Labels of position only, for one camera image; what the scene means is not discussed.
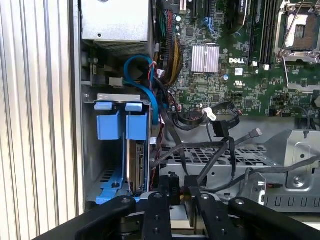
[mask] chip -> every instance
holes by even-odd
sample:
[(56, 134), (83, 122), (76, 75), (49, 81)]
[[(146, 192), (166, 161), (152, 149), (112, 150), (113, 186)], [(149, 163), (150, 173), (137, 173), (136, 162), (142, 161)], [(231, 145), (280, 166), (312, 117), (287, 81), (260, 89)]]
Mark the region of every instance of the chip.
[(220, 100), (220, 95), (219, 94), (213, 94), (213, 99), (214, 102), (219, 102)]
[(194, 35), (194, 29), (191, 28), (191, 27), (188, 27), (188, 28), (185, 30), (185, 35), (186, 35), (186, 36), (191, 36), (191, 37), (193, 37), (193, 35)]
[(246, 100), (245, 103), (244, 103), (244, 106), (246, 108), (251, 108), (252, 107), (252, 104), (253, 104), (253, 101), (252, 100)]

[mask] metal screw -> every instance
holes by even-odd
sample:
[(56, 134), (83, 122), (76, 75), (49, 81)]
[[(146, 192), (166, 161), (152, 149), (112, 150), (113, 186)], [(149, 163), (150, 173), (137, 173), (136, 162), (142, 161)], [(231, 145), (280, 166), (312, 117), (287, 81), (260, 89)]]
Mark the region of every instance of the metal screw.
[(123, 204), (127, 204), (127, 203), (130, 202), (130, 199), (128, 199), (128, 198), (125, 197), (121, 202), (122, 202)]
[(239, 204), (239, 205), (245, 204), (245, 202), (244, 202), (243, 200), (241, 200), (241, 199), (236, 199), (236, 200), (235, 200), (235, 203), (236, 203), (236, 204)]
[(201, 198), (202, 198), (202, 199), (209, 199), (209, 195), (208, 195), (208, 194), (202, 194), (202, 195), (201, 195)]
[(302, 183), (302, 180), (300, 177), (296, 176), (294, 179), (293, 179), (294, 183), (295, 184), (301, 184)]
[(155, 197), (156, 199), (160, 199), (160, 198), (162, 198), (162, 195), (157, 192), (157, 193), (154, 195), (154, 197)]

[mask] heatsink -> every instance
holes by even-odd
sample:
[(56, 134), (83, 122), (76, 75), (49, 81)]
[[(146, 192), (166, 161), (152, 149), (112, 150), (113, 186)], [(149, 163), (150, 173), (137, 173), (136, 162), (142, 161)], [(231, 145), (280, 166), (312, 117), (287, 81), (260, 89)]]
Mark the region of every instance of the heatsink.
[(191, 71), (194, 73), (217, 73), (219, 70), (219, 46), (193, 46)]
[(153, 56), (150, 0), (81, 0), (82, 39), (115, 56)]

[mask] black plastic bracket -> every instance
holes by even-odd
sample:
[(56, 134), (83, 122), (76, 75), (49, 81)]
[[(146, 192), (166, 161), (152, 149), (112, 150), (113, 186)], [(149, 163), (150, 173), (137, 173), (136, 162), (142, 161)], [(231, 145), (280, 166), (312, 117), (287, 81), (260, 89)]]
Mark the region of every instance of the black plastic bracket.
[(136, 200), (133, 197), (118, 196), (34, 240), (106, 239), (119, 226), (120, 219), (135, 209)]
[(229, 213), (253, 224), (263, 232), (264, 239), (320, 239), (320, 231), (244, 197), (229, 201)]
[(167, 195), (150, 194), (144, 213), (143, 240), (171, 240), (170, 208)]
[(205, 232), (209, 239), (235, 240), (239, 239), (236, 228), (225, 209), (221, 208), (215, 197), (202, 193), (195, 198), (197, 209), (196, 231)]

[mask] metal side panel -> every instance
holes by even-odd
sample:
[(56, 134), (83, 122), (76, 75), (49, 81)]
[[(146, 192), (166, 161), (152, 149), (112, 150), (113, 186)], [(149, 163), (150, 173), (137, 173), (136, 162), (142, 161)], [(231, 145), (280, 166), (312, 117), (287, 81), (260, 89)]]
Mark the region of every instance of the metal side panel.
[(0, 1), (0, 239), (77, 215), (69, 5)]

